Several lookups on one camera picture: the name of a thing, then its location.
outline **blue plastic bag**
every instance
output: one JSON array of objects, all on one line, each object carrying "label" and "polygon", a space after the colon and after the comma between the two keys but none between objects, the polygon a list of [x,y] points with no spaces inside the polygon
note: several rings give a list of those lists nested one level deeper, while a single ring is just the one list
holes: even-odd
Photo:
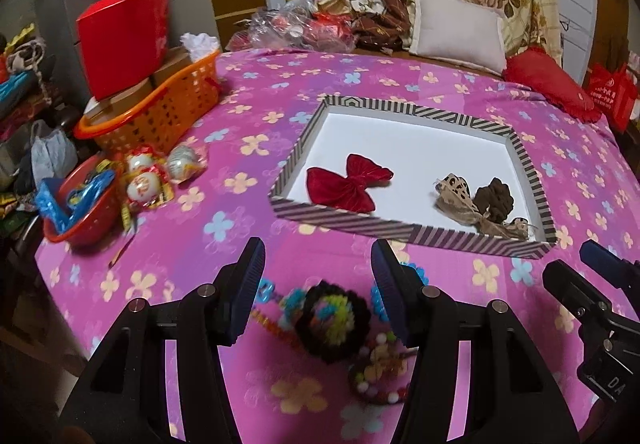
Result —
[{"label": "blue plastic bag", "polygon": [[91,182],[79,193],[80,200],[69,216],[56,201],[56,193],[62,185],[62,179],[47,177],[40,181],[35,203],[40,215],[50,219],[59,235],[67,231],[94,206],[100,195],[109,187],[116,174],[112,169],[96,175]]}]

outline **red plastic bowl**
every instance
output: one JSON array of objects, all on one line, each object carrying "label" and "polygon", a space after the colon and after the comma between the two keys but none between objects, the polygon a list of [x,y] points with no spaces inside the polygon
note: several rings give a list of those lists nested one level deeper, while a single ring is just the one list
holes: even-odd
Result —
[{"label": "red plastic bowl", "polygon": [[[103,159],[104,156],[98,153],[73,170],[56,194],[56,200],[60,205],[66,204],[66,197],[69,192],[82,183],[86,175]],[[100,195],[94,207],[84,217],[61,235],[58,234],[50,219],[44,219],[44,236],[46,239],[54,243],[68,242],[71,247],[91,246],[100,241],[111,230],[120,216],[116,181],[117,179],[114,179],[113,183]]]}]

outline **black pom-pom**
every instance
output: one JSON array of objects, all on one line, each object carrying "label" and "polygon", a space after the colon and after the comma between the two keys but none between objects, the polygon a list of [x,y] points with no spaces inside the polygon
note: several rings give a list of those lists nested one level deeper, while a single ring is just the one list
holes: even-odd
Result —
[{"label": "black pom-pom", "polygon": [[[347,332],[344,341],[339,345],[328,343],[312,327],[312,322],[316,318],[316,304],[328,296],[346,297],[353,312],[353,328]],[[371,313],[364,299],[353,291],[345,291],[338,285],[322,280],[306,293],[302,315],[296,322],[296,332],[311,355],[318,356],[325,363],[335,363],[353,356],[364,345],[369,333],[370,318]]]}]

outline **striped tray border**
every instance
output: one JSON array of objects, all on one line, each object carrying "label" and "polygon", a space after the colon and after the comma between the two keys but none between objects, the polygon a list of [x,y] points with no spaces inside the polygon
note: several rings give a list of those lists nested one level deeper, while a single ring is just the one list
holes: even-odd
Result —
[{"label": "striped tray border", "polygon": [[[318,124],[322,115],[330,106],[358,107],[372,110],[386,111],[410,116],[428,117],[447,123],[455,123],[464,127],[478,129],[495,135],[506,137],[513,145],[522,164],[524,172],[533,191],[533,197],[542,219],[545,241],[520,241],[493,237],[480,233],[468,233],[418,224],[384,220],[373,215],[354,213],[328,206],[300,203],[282,196],[282,192],[293,173],[298,161],[305,151],[309,136]],[[546,201],[545,191],[536,173],[527,150],[516,132],[511,127],[486,121],[479,117],[467,116],[430,107],[422,107],[411,103],[400,103],[389,100],[361,98],[353,96],[329,95],[320,102],[320,106],[311,117],[300,138],[294,145],[287,162],[282,168],[276,182],[269,192],[269,200],[277,217],[302,222],[305,224],[321,225],[330,229],[348,231],[359,235],[393,239],[420,246],[442,247],[457,251],[469,251],[486,255],[501,255],[519,257],[523,259],[539,259],[556,243],[556,227]]]}]

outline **pillow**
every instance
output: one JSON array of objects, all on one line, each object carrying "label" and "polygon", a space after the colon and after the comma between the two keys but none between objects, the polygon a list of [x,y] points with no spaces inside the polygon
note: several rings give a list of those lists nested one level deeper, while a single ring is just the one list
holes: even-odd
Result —
[{"label": "pillow", "polygon": [[502,76],[507,81],[540,92],[549,103],[577,119],[584,122],[600,119],[602,113],[591,96],[540,46],[530,46],[525,52],[508,59]]},{"label": "pillow", "polygon": [[409,52],[500,76],[506,66],[500,13],[463,0],[415,0]]}]

